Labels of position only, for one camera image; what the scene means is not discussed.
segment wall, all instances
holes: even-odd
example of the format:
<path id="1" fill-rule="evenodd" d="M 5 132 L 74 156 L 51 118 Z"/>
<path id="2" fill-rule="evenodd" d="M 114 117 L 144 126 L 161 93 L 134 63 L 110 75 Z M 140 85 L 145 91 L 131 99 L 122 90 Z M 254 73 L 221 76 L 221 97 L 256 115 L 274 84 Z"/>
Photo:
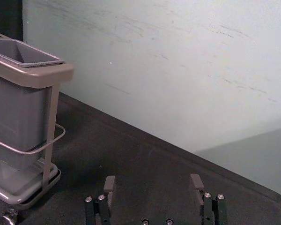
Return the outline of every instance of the wall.
<path id="1" fill-rule="evenodd" d="M 281 193 L 247 166 L 281 149 L 221 151 L 281 129 L 281 0 L 23 4 L 25 41 L 76 66 L 64 93 Z"/>

